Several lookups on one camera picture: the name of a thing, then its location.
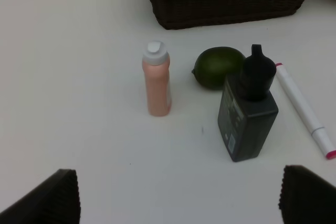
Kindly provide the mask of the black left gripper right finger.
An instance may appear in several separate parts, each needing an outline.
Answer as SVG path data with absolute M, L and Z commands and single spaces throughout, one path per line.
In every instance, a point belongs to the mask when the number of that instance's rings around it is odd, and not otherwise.
M 287 165 L 279 209 L 283 223 L 335 223 L 335 186 L 302 165 Z

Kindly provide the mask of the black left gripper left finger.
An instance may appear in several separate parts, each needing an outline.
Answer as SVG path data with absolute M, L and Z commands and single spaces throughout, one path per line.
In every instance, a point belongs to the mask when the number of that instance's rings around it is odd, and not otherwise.
M 81 204 L 74 169 L 59 169 L 1 212 L 1 223 L 79 223 Z

